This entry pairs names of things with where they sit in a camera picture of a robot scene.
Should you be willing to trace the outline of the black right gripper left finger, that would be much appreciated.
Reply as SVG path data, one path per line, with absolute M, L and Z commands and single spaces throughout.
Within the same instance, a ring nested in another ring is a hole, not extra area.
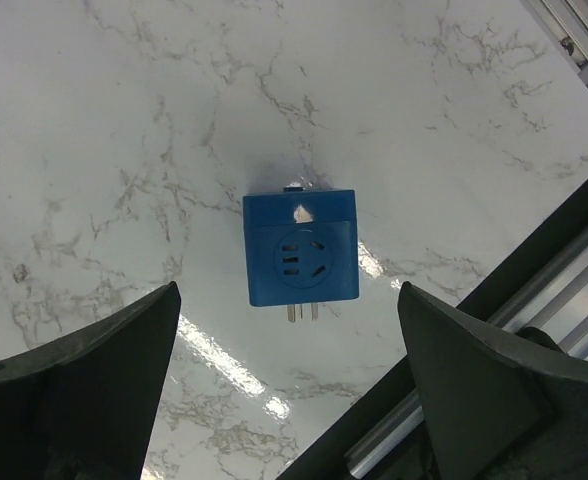
M 172 354 L 176 283 L 0 360 L 0 479 L 138 479 Z

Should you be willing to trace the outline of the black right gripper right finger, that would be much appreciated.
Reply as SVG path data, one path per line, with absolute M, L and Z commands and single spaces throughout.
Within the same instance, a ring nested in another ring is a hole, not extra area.
M 588 361 L 406 282 L 398 315 L 443 479 L 588 479 Z

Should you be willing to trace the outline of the blue cube socket adapter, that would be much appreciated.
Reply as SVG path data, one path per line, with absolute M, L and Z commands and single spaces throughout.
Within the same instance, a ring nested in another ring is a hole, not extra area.
M 285 306 L 290 322 L 311 306 L 360 294 L 356 195 L 286 187 L 242 200 L 249 303 Z

